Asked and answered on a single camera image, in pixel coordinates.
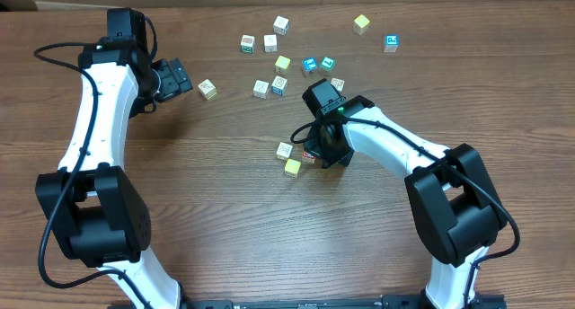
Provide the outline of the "yellow top wooden block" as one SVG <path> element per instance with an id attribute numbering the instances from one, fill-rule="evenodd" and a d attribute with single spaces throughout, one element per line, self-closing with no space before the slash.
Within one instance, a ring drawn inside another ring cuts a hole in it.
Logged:
<path id="1" fill-rule="evenodd" d="M 285 164 L 284 173 L 290 177 L 296 178 L 299 174 L 301 163 L 295 159 L 288 159 Z"/>

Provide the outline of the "red top wooden block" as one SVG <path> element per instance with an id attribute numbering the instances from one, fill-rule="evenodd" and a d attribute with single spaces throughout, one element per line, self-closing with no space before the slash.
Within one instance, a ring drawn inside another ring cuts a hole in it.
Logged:
<path id="1" fill-rule="evenodd" d="M 302 162 L 303 163 L 314 163 L 315 162 L 315 156 L 306 152 L 306 151 L 303 151 L 302 152 Z"/>

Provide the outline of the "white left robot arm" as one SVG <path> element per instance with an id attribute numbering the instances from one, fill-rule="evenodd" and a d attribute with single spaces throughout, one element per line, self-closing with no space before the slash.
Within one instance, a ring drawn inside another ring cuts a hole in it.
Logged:
<path id="1" fill-rule="evenodd" d="M 155 57 L 146 36 L 153 28 L 139 11 L 110 9 L 106 36 L 79 45 L 74 133 L 57 170 L 39 175 L 35 187 L 48 220 L 38 267 L 54 288 L 108 276 L 134 308 L 184 308 L 181 284 L 152 250 L 146 203 L 124 171 L 129 120 L 192 88 L 179 59 Z"/>

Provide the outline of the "cream umbrella wooden block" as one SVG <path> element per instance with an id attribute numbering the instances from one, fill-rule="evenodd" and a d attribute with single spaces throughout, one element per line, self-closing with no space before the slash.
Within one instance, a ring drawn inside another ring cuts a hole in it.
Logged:
<path id="1" fill-rule="evenodd" d="M 276 151 L 276 156 L 280 160 L 287 161 L 293 151 L 293 146 L 288 143 L 280 142 Z"/>

